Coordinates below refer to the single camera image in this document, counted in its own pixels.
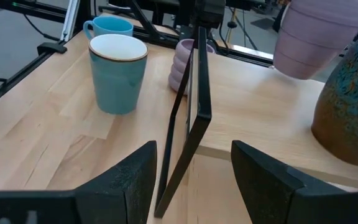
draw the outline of mug handle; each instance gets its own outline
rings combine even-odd
[[[88,29],[88,25],[90,25],[91,27],[93,27],[93,22],[92,21],[86,21],[84,22],[84,26],[82,27],[85,33],[86,38],[88,38],[88,40],[92,39],[93,36],[91,35],[90,30]]]

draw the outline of stacked ceramic bowl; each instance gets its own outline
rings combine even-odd
[[[190,50],[193,46],[193,39],[183,39],[181,40],[176,49],[175,49],[175,56],[173,58],[173,64],[171,66],[171,73],[168,77],[168,82],[171,88],[175,91],[178,91],[181,79],[185,72],[187,60],[190,57]],[[210,53],[215,53],[215,50],[210,46],[207,45],[207,50]]]

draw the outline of blue mug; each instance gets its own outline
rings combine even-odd
[[[115,16],[102,16],[96,17],[92,21],[84,22],[83,30],[85,32],[85,36],[89,40],[93,37],[88,29],[88,25],[93,27],[95,37],[103,34],[122,34],[132,36],[134,33],[134,25],[125,19]]]
[[[147,46],[120,34],[104,34],[89,42],[96,102],[110,114],[136,108],[147,61]]]

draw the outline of mug rim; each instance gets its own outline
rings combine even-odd
[[[144,46],[146,47],[146,52],[145,52],[145,54],[143,54],[143,55],[140,56],[140,57],[130,58],[130,59],[113,58],[113,57],[108,57],[108,56],[105,56],[105,55],[103,55],[103,54],[100,54],[100,53],[98,53],[94,48],[92,48],[91,43],[92,43],[92,40],[94,40],[94,39],[96,39],[96,38],[98,38],[98,37],[106,36],[106,35],[109,35],[109,36],[123,36],[123,37],[129,38],[129,39],[132,39],[132,40],[141,42],[141,43],[144,44]],[[147,47],[147,44],[145,44],[143,41],[141,41],[141,40],[139,40],[139,39],[136,39],[135,37],[131,37],[131,36],[128,36],[128,35],[122,35],[122,34],[103,34],[103,35],[99,35],[99,36],[93,37],[93,38],[89,41],[88,48],[89,48],[89,50],[90,50],[92,53],[94,53],[96,56],[101,57],[101,58],[106,59],[106,60],[109,60],[109,61],[112,61],[112,62],[135,62],[135,61],[138,61],[138,60],[140,60],[140,59],[143,59],[144,57],[146,57],[146,56],[149,54],[149,48]]]
[[[95,23],[96,20],[103,19],[103,18],[113,18],[113,19],[117,19],[117,20],[126,22],[127,24],[129,24],[129,25],[131,26],[131,28],[128,29],[128,30],[109,30],[109,29],[103,28],[103,27],[101,27],[101,26],[99,26],[98,24]],[[122,19],[122,18],[120,18],[120,17],[117,17],[117,16],[98,16],[98,17],[95,17],[95,18],[92,20],[92,22],[93,22],[93,25],[94,25],[94,26],[97,26],[99,29],[103,29],[103,30],[106,30],[106,31],[113,31],[113,32],[118,32],[118,33],[125,33],[125,32],[131,31],[131,30],[134,29],[134,25],[133,25],[131,22],[129,22],[129,21],[125,20],[125,19]]]

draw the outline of lavender ceramic bowl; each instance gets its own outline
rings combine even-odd
[[[273,64],[309,79],[336,57],[358,32],[358,0],[296,0],[286,8]]]
[[[171,67],[171,73],[169,74],[168,78],[169,85],[175,91],[178,91],[179,89],[179,84],[183,77],[183,73],[185,72],[187,60],[189,59],[190,50],[193,46],[193,42],[193,39],[183,39],[178,43],[175,49],[173,65]],[[207,45],[207,51],[209,53],[215,53],[215,50],[210,45]]]

